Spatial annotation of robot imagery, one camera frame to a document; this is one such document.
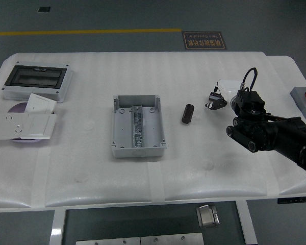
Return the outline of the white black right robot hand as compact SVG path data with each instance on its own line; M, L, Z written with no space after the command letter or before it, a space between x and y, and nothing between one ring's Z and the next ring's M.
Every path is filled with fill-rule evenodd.
M229 106L233 98L237 96L241 83L241 81L235 80L217 81L205 106L210 110L218 110Z

